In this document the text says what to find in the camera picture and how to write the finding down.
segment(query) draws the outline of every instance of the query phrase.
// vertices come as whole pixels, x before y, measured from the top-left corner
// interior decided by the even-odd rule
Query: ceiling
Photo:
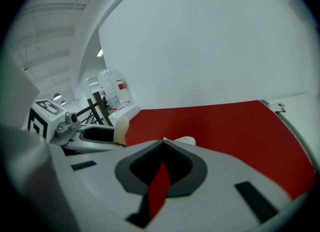
[[[71,103],[70,42],[74,28],[90,0],[27,0],[7,37],[11,54],[39,88],[39,98]]]

